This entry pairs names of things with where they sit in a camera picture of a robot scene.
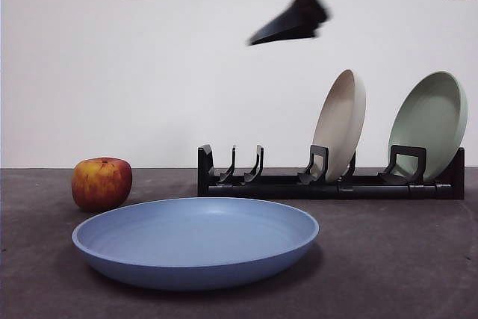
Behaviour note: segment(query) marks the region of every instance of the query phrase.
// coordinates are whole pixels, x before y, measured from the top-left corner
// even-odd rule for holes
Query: gray floor
[[[70,176],[1,172],[1,318],[478,318],[478,168],[465,201],[279,201],[320,222],[302,260],[255,284],[182,294],[85,264],[70,235],[91,214],[72,201]],[[195,194],[195,170],[135,170],[125,205]]]

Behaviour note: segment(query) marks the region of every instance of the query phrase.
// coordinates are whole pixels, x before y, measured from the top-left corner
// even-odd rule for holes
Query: black dish rack
[[[308,166],[302,172],[265,175],[264,148],[257,146],[255,166],[242,175],[235,174],[235,146],[232,164],[224,173],[214,169],[209,145],[198,148],[198,196],[231,196],[257,199],[464,199],[465,150],[460,147],[448,167],[432,182],[424,182],[426,149],[393,145],[388,166],[376,175],[356,175],[354,155],[347,173],[336,182],[326,183],[329,149],[311,145]],[[417,169],[411,176],[398,176],[392,171],[397,155],[417,159]],[[322,170],[311,174],[315,156],[322,158]]]

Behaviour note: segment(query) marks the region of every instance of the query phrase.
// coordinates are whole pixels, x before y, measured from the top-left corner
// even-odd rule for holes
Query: white wall
[[[350,68],[367,85],[359,166],[384,166],[406,94],[452,72],[470,102],[463,145],[478,165],[478,0],[324,0],[315,40],[248,47],[291,0],[1,0],[1,165],[302,166],[323,101]]]

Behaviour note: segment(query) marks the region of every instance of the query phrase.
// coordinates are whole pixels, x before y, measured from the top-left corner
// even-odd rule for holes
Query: red apple
[[[85,211],[108,211],[126,201],[132,182],[131,166],[124,160],[109,157],[84,160],[73,170],[73,199]]]

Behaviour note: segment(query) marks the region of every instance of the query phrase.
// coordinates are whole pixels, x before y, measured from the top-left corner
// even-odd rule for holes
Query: blue plate
[[[302,257],[317,221],[256,199],[184,198],[130,205],[72,234],[89,265],[120,282],[168,291],[227,288],[272,276]]]

